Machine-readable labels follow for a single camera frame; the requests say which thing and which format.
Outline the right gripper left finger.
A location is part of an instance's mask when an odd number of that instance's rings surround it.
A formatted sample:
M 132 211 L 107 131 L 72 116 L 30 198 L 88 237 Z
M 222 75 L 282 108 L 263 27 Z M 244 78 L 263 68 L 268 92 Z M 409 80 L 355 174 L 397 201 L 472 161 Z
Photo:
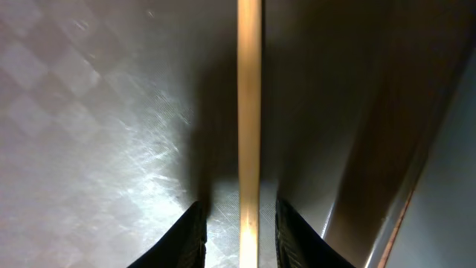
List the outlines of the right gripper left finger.
M 207 219 L 194 202 L 169 230 L 128 268 L 204 268 Z

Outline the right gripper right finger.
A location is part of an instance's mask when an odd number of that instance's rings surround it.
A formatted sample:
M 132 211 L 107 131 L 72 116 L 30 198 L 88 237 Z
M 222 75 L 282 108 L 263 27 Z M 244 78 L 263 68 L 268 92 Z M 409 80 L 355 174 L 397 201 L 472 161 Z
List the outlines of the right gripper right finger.
M 355 268 L 330 247 L 285 200 L 276 200 L 278 268 Z

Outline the wooden chopstick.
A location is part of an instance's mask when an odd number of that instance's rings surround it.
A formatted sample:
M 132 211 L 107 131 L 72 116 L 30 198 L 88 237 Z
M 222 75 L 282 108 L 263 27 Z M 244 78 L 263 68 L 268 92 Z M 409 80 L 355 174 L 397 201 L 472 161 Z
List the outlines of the wooden chopstick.
M 260 221 L 262 2 L 237 1 L 239 268 L 257 268 Z

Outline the brown serving tray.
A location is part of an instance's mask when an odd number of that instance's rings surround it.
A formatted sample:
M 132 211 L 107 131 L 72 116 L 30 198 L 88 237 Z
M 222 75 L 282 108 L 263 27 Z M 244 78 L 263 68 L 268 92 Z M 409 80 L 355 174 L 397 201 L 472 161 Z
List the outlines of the brown serving tray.
M 261 267 L 282 194 L 366 262 L 459 76 L 473 1 L 265 1 Z M 239 264 L 235 1 L 1 3 L 1 265 L 127 267 L 197 199 Z

